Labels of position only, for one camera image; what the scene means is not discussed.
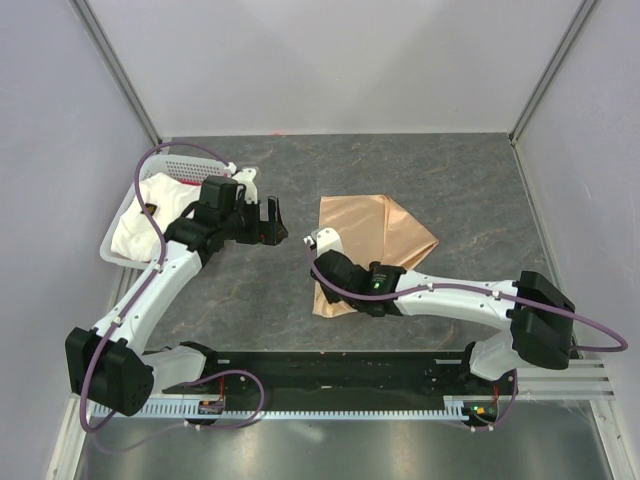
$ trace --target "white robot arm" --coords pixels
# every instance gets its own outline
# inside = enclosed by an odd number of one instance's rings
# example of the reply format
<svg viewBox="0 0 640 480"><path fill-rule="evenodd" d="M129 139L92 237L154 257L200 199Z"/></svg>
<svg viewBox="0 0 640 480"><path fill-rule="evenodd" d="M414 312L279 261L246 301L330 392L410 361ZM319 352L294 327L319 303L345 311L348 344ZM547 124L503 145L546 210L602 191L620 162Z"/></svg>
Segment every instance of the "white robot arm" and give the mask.
<svg viewBox="0 0 640 480"><path fill-rule="evenodd" d="M162 265L158 258L153 259L124 298L93 329L76 328L71 332L65 347L74 393L81 392L89 364L105 336L108 342L99 352L88 398L119 413L133 415L151 394L200 378L212 353L207 347L185 342L166 352L145 354L145 346L178 292L225 241L277 245L287 237L277 198L269 197L268 219L260 220L256 173L255 168L245 168L231 178L208 177L199 200L167 228ZM142 290L152 275L155 278ZM120 312L134 296L135 303L121 319ZM118 328L109 336L114 324Z"/></svg>
<svg viewBox="0 0 640 480"><path fill-rule="evenodd" d="M332 228L316 230L305 242L315 249L312 276L330 303L346 301L371 316L438 315L497 329L488 340L467 347L471 375L495 381L525 365L558 370L568 366L573 321L503 298L529 298L573 312L573 304L538 273L523 272L518 281L471 282L379 263L366 270L344 255Z"/></svg>

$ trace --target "copper fabric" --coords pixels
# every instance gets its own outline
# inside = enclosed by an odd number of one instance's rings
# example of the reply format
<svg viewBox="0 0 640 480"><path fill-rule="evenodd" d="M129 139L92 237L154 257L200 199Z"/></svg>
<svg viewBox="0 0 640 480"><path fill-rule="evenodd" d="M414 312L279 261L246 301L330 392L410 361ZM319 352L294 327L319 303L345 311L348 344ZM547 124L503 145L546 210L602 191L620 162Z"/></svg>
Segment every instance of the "copper fabric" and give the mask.
<svg viewBox="0 0 640 480"><path fill-rule="evenodd" d="M438 245L429 230L386 195L322 197L319 226L334 228L345 255L365 268L378 261L412 269ZM333 318L349 312L353 309L344 302L329 304L316 283L314 314Z"/></svg>

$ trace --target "gray stone surface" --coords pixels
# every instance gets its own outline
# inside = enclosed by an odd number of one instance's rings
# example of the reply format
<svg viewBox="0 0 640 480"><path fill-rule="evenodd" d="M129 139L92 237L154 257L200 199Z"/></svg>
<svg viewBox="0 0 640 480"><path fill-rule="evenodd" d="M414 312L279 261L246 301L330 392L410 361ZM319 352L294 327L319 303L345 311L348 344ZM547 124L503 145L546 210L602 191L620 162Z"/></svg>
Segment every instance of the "gray stone surface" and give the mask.
<svg viewBox="0 0 640 480"><path fill-rule="evenodd" d="M190 139L260 168L290 237L278 247L228 243L178 295L148 348L193 340L216 350L462 349L488 327L435 317L325 319L311 314L302 238L323 195L386 194L440 240L418 270L471 280L548 274L504 134L320 135ZM172 153L203 156L174 147Z"/></svg>

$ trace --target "white cloth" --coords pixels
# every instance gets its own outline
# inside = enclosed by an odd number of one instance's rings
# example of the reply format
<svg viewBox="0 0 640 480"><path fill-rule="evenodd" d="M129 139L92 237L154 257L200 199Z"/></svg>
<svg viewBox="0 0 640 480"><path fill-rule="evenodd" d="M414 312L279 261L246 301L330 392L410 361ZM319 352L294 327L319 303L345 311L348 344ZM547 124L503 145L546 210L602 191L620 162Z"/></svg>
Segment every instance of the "white cloth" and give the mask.
<svg viewBox="0 0 640 480"><path fill-rule="evenodd" d="M164 232L191 202L198 200L200 187L156 173L140 182L140 193L145 204L157 207L153 219ZM149 262L159 245L158 236L134 196L133 203L118 221L111 239L111 251L137 262Z"/></svg>

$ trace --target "white wall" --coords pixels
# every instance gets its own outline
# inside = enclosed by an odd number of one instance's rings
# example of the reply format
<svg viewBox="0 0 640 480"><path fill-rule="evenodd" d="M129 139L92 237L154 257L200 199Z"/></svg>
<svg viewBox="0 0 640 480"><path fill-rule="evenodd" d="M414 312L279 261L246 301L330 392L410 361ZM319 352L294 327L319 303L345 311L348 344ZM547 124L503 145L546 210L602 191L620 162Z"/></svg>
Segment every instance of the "white wall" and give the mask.
<svg viewBox="0 0 640 480"><path fill-rule="evenodd" d="M579 0L90 0L165 136L506 132Z"/></svg>
<svg viewBox="0 0 640 480"><path fill-rule="evenodd" d="M640 454L638 25L637 0L600 2L521 150L565 288L631 345L603 358Z"/></svg>
<svg viewBox="0 0 640 480"><path fill-rule="evenodd" d="M64 340L107 306L98 247L147 141L67 0L0 2L0 477L42 478Z"/></svg>

